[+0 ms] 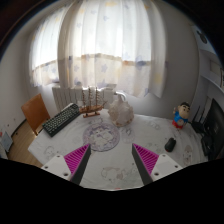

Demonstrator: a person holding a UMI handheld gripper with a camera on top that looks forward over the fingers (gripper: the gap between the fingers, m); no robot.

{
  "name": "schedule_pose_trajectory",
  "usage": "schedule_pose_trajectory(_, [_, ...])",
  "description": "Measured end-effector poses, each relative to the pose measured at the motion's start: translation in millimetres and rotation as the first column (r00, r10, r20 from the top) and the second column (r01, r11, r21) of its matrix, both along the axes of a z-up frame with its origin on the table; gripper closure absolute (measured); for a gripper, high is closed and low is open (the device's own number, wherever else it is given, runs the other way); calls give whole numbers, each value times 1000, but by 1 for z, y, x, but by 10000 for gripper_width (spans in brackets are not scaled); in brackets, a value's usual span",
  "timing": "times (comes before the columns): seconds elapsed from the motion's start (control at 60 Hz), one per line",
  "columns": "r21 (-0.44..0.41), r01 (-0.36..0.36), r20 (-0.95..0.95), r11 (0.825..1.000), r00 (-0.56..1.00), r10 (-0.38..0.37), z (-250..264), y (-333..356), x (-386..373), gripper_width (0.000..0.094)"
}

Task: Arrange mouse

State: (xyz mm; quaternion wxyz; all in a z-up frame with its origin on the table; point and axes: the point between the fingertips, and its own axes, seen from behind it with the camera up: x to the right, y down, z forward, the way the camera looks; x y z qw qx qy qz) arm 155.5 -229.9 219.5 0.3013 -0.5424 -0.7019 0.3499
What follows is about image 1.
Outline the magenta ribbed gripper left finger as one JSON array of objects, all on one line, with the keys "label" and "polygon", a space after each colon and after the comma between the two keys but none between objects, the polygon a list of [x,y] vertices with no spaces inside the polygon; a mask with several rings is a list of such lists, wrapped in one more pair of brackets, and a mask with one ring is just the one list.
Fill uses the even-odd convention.
[{"label": "magenta ribbed gripper left finger", "polygon": [[42,166],[42,169],[79,185],[90,155],[91,147],[87,144],[75,149],[65,156],[59,154],[55,155]]}]

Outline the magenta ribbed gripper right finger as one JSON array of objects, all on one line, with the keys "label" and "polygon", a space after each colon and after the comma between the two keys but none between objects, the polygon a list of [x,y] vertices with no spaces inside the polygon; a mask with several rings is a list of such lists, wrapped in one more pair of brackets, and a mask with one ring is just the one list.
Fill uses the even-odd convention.
[{"label": "magenta ribbed gripper right finger", "polygon": [[132,144],[132,155],[144,185],[182,169],[167,154],[158,155],[137,144]]}]

